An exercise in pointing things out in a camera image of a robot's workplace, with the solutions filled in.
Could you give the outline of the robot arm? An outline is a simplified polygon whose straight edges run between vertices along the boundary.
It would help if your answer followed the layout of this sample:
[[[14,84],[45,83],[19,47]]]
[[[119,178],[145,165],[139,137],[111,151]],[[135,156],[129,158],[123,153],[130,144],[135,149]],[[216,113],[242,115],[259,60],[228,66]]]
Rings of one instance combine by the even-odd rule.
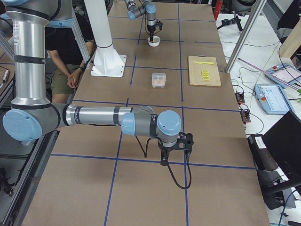
[[[153,36],[156,30],[156,6],[151,0],[144,0],[140,6],[137,6],[134,0],[125,0],[128,9],[127,15],[130,20],[146,15],[147,31],[150,41],[153,41]]]
[[[168,164],[169,153],[186,147],[178,113],[167,110],[155,114],[142,107],[84,107],[53,104],[45,91],[45,27],[73,25],[70,0],[6,0],[6,14],[12,20],[16,97],[3,117],[5,131],[18,141],[40,138],[57,128],[86,124],[117,126],[124,134],[156,139],[161,164]]]

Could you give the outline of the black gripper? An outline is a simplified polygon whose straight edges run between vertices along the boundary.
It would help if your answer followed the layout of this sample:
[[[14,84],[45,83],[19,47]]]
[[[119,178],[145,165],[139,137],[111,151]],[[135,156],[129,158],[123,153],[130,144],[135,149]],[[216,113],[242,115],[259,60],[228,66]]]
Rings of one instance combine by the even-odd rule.
[[[153,36],[154,36],[155,30],[156,30],[155,25],[147,25],[147,31],[148,31],[148,33],[150,33],[150,42],[153,42]]]
[[[162,141],[158,141],[158,147],[161,150],[160,165],[167,166],[169,153],[173,150],[176,150],[178,148],[178,144],[175,142],[173,145],[171,145],[171,144],[164,143]]]

